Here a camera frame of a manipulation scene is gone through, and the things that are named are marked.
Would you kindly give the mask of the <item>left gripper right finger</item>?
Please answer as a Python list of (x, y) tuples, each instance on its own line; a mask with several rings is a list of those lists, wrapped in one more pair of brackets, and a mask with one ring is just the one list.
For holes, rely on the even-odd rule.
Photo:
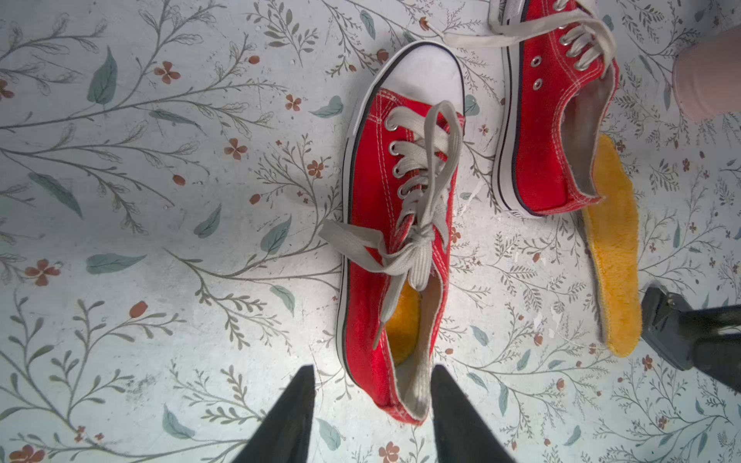
[(439, 463), (514, 462), (442, 365), (432, 370), (430, 393)]

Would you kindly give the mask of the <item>yellow fleece insole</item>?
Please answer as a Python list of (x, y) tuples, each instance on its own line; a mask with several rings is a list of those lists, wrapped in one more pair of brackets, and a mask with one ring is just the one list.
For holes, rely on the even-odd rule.
[(603, 342), (629, 356), (642, 334), (638, 278), (638, 206), (614, 142), (598, 138), (594, 180), (601, 200), (583, 210), (594, 263)]

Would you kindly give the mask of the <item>red canvas sneaker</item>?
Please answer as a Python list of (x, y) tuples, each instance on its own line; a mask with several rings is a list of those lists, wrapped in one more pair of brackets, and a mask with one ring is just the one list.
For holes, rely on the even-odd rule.
[[(464, 84), (444, 44), (403, 47), (357, 101), (343, 154), (343, 212), (320, 237), (342, 257), (336, 341), (349, 378), (418, 426), (430, 410), (432, 351), (450, 289)], [(405, 282), (422, 297), (420, 338), (394, 366), (386, 324)]]
[(619, 67), (596, 2), (493, 1), (488, 22), (487, 36), (443, 40), (502, 52), (506, 108), (492, 172), (497, 204), (537, 218), (598, 203), (597, 142)]

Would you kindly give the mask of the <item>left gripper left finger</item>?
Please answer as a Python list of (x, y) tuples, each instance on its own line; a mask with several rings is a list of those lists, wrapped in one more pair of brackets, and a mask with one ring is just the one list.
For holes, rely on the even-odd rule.
[(262, 424), (233, 462), (306, 462), (312, 434), (315, 397), (314, 368), (306, 365), (293, 376)]

